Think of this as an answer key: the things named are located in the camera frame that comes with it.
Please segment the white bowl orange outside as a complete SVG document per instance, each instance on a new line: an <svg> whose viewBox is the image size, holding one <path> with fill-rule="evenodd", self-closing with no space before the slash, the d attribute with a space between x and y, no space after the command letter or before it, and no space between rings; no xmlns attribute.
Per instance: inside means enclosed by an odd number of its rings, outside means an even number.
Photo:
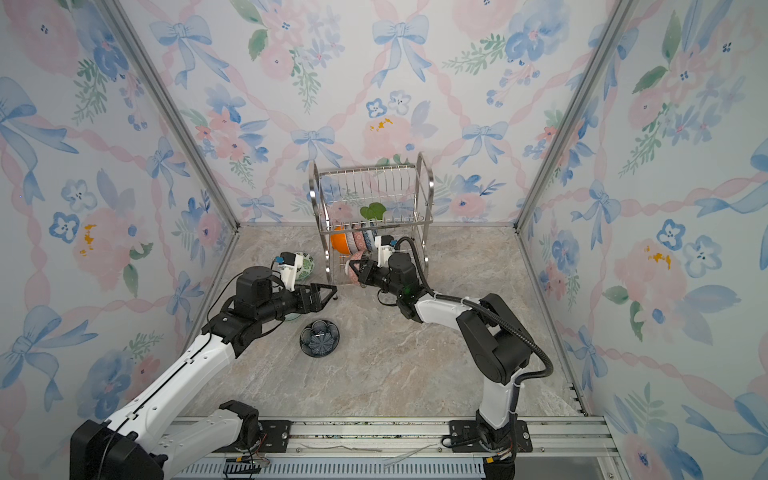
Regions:
<svg viewBox="0 0 768 480"><path fill-rule="evenodd" d="M334 231L335 233L330 236L333 249L341 255L351 256L352 249L350 248L350 243L344 228L336 227Z"/></svg>

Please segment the stainless steel dish rack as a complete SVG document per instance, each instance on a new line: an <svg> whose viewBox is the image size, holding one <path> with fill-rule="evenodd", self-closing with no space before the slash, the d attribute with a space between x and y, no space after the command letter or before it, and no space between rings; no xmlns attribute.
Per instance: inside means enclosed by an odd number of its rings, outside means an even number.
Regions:
<svg viewBox="0 0 768 480"><path fill-rule="evenodd" d="M320 169L308 164L309 200L322 244L327 280L348 283L345 263L375 250L375 238L408 236L429 270L435 176L423 153L382 158L376 165Z"/></svg>

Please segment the black white floral bowl front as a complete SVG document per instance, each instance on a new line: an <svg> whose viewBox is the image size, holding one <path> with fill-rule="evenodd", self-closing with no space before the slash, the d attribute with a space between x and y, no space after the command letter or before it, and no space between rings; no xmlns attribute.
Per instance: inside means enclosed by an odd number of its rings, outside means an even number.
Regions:
<svg viewBox="0 0 768 480"><path fill-rule="evenodd" d="M359 251L353 254L345 263L345 274L353 285L359 286L359 276L369 263L370 253Z"/></svg>

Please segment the black white floral bowl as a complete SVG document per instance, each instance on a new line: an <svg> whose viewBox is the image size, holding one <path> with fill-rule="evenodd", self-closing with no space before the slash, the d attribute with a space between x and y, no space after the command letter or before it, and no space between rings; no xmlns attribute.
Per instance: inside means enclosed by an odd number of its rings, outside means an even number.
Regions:
<svg viewBox="0 0 768 480"><path fill-rule="evenodd" d="M353 285L359 286L359 276L369 263L370 253L359 251L353 254L345 263L345 274Z"/></svg>
<svg viewBox="0 0 768 480"><path fill-rule="evenodd" d="M367 246L364 240L364 236L361 231L354 231L353 232L353 239L356 245L356 248L359 252L364 252L367 250Z"/></svg>

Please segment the blue white patterned plate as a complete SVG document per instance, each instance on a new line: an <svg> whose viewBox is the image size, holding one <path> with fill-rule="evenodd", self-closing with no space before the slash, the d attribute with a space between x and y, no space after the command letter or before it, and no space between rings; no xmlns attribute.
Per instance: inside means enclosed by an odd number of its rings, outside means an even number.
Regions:
<svg viewBox="0 0 768 480"><path fill-rule="evenodd" d="M374 230L363 230L362 231L363 239L365 242L366 250L369 252L374 252L376 250L376 232Z"/></svg>

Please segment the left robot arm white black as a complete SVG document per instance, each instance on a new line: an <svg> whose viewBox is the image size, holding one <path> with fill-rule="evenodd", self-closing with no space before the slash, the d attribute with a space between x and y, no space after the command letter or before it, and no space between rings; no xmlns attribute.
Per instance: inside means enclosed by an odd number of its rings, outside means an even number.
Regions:
<svg viewBox="0 0 768 480"><path fill-rule="evenodd" d="M235 281L234 295L165 372L106 420L87 420L72 434L70 478L168 479L216 450L251 454L266 439L258 410L238 400L175 435L166 431L206 384L267 336L265 324L320 312L338 289L292 284L288 273L264 266L245 269Z"/></svg>

